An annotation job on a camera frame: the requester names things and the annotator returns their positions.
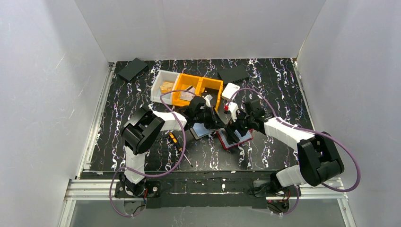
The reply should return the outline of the red card holder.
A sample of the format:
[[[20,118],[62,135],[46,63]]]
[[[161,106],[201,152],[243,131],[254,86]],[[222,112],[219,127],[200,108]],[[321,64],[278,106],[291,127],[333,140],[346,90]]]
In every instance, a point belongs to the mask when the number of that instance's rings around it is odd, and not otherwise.
[[[235,131],[235,136],[239,139],[238,142],[235,142],[232,138],[230,138],[228,133],[223,128],[217,130],[217,136],[223,149],[229,150],[231,148],[239,146],[240,144],[252,140],[253,130],[249,130],[244,136],[241,136],[238,131]]]

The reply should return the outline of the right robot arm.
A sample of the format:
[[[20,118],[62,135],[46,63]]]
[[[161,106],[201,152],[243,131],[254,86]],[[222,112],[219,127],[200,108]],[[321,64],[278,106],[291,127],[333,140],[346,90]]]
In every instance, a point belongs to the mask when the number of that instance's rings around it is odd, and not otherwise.
[[[286,167],[270,175],[269,187],[274,190],[291,185],[318,186],[344,172],[344,165],[333,141],[324,133],[297,130],[285,125],[280,117],[262,108],[257,100],[245,102],[241,110],[234,102],[226,104],[224,111],[231,114],[225,129],[230,140],[238,143],[250,130],[273,137],[297,151],[298,165]]]

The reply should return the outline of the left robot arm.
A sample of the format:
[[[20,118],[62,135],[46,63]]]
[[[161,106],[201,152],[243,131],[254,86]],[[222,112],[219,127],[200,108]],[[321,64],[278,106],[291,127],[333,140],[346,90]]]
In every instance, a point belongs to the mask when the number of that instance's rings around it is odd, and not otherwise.
[[[123,187],[134,196],[140,196],[145,190],[145,156],[162,131],[176,131],[192,128],[196,123],[207,130],[224,127],[224,122],[210,104],[210,101],[195,96],[189,105],[182,106],[176,112],[162,113],[147,107],[137,110],[125,123],[121,136],[126,156],[127,170],[119,175]]]

